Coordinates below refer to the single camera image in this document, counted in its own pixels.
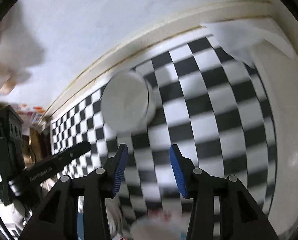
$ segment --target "white round lid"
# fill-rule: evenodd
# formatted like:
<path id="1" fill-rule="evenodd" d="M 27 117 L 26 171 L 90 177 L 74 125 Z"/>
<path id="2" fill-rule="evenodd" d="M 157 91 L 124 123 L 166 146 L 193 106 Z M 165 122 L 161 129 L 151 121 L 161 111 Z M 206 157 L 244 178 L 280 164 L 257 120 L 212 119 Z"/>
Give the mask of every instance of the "white round lid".
<path id="1" fill-rule="evenodd" d="M 106 122 L 118 132 L 131 131 L 145 117 L 148 87 L 136 71 L 123 71 L 106 85 L 101 98 L 101 111 Z"/>

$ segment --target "wall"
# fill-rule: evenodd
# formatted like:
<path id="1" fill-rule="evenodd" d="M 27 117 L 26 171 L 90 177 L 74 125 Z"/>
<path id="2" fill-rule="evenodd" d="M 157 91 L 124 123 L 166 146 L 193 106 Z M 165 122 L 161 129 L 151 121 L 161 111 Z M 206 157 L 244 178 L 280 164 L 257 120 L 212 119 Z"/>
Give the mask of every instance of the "wall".
<path id="1" fill-rule="evenodd" d="M 121 41 L 167 16 L 220 1 L 230 0 L 19 0 L 0 54 L 5 64 L 32 76 L 0 100 L 47 108 Z"/>

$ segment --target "black and white checkered surface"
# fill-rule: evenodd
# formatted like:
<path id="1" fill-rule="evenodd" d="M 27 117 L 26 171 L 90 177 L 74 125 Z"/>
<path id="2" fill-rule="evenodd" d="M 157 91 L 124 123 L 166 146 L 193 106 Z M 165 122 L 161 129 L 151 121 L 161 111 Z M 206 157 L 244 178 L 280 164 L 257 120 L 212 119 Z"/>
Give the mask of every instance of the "black and white checkered surface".
<path id="1" fill-rule="evenodd" d="M 54 153 L 83 140 L 92 144 L 91 152 L 59 176 L 87 175 L 125 143 L 129 158 L 119 198 L 127 221 L 148 209 L 189 212 L 192 202 L 180 196 L 169 161 L 169 147 L 176 143 L 183 156 L 211 175 L 238 176 L 268 213 L 277 152 L 272 112 L 257 70 L 235 61 L 213 36 L 177 46 L 133 69 L 153 87 L 157 111 L 152 123 L 147 130 L 117 136 L 101 115 L 104 87 L 93 91 L 51 125 Z M 218 231 L 216 198 L 215 214 Z"/>

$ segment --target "white round container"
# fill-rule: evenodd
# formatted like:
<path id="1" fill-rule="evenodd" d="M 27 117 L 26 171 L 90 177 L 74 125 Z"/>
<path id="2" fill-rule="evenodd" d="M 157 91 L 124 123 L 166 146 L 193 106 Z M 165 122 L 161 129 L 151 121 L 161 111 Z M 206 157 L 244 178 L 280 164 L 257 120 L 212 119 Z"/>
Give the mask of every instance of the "white round container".
<path id="1" fill-rule="evenodd" d="M 152 87 L 137 71 L 122 71 L 113 76 L 100 104 L 104 122 L 117 133 L 146 127 L 156 112 Z"/>

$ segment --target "blue object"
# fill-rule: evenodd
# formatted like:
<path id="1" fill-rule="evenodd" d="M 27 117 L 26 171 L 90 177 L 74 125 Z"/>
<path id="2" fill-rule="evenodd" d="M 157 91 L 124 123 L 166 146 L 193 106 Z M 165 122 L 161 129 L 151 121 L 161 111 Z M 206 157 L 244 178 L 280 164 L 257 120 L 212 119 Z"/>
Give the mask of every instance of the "blue object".
<path id="1" fill-rule="evenodd" d="M 123 180 L 123 174 L 125 172 L 125 167 L 127 165 L 128 160 L 128 147 L 125 145 L 124 149 L 122 150 L 122 154 L 116 169 L 116 172 L 113 176 L 113 188 L 111 189 L 111 194 L 113 197 L 116 196 L 120 189 L 121 182 Z"/>
<path id="2" fill-rule="evenodd" d="M 188 191 L 185 186 L 185 177 L 184 177 L 184 174 L 182 173 L 182 170 L 180 168 L 180 164 L 177 159 L 175 149 L 173 148 L 173 146 L 171 146 L 169 149 L 169 157 L 170 157 L 170 163 L 172 166 L 173 174 L 176 179 L 178 191 L 185 198 L 188 194 Z"/>

